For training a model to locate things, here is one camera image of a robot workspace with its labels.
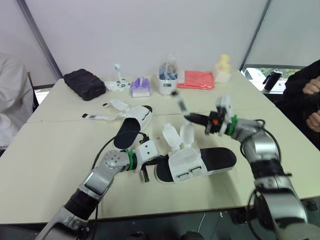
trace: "black cylinder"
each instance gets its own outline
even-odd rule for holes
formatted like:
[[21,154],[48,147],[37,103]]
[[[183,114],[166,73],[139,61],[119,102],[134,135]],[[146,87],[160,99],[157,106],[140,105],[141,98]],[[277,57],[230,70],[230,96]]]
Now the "black cylinder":
[[77,189],[64,207],[77,217],[88,220],[98,204],[98,200]]
[[278,160],[262,160],[250,164],[254,179],[270,176],[285,176]]
[[278,82],[279,78],[282,76],[283,72],[281,70],[275,69],[266,77],[263,84],[264,91],[270,92],[271,89],[275,86],[275,84]]

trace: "white table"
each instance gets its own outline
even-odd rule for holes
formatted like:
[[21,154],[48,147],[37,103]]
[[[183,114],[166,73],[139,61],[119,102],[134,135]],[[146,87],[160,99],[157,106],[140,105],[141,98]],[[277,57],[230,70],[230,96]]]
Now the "white table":
[[[320,152],[275,107],[235,110],[240,118],[265,119],[279,142],[282,165],[291,172],[300,198],[320,195]],[[177,129],[181,114],[154,116],[145,132],[161,154],[169,150],[162,127]],[[64,205],[91,169],[101,146],[114,136],[120,121],[97,120],[29,122],[0,159],[0,224],[47,222]],[[138,173],[119,173],[102,200],[99,218],[177,213],[240,207],[247,204],[254,179],[240,144],[228,136],[205,135],[195,127],[200,148],[227,147],[237,156],[227,173],[204,176],[183,184],[161,184],[149,166],[149,183]]]
[[[41,106],[29,118],[28,123],[81,120],[84,113],[112,116],[117,113],[115,109],[102,107],[102,104],[112,99],[119,99],[132,106],[149,105],[153,108],[154,116],[179,114],[181,110],[176,100],[171,96],[163,96],[158,93],[157,77],[148,76],[148,78],[151,82],[150,97],[132,98],[127,89],[122,92],[107,92],[90,101],[83,101],[65,84],[63,79],[60,79],[41,103]],[[128,82],[132,82],[136,77],[128,77],[127,79]],[[231,95],[234,110],[274,106],[237,70],[232,71],[229,83],[216,83],[214,89],[179,88],[179,92],[188,110],[194,113],[214,110],[217,98],[225,94]]]

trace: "human hand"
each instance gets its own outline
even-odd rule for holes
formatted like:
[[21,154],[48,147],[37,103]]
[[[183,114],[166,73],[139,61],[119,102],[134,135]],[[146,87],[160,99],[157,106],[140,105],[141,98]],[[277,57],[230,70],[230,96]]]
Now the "human hand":
[[311,79],[310,82],[308,82],[304,88],[302,89],[302,92],[304,94],[315,94],[320,92],[320,76],[318,76],[315,79]]
[[312,113],[306,120],[306,124],[311,130],[320,133],[320,110]]

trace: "red plastic bag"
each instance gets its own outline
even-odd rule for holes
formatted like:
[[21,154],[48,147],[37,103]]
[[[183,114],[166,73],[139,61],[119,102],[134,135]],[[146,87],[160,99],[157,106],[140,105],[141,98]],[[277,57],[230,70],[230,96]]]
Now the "red plastic bag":
[[177,87],[182,89],[213,89],[215,86],[210,71],[184,71],[184,82],[179,82],[180,76]]

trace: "green ring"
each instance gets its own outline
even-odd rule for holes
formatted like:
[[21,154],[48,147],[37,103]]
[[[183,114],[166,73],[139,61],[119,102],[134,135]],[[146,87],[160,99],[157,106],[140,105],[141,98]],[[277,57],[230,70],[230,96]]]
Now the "green ring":
[[131,150],[128,150],[128,149],[125,149],[125,152],[128,154],[129,156],[129,167],[127,169],[127,171],[130,171],[132,170],[132,168],[134,167],[134,159],[133,159],[133,156],[134,156],[134,152],[131,151]]
[[237,121],[237,115],[234,115],[231,119],[231,125],[228,127],[228,132],[226,133],[227,135],[231,136],[234,133]]

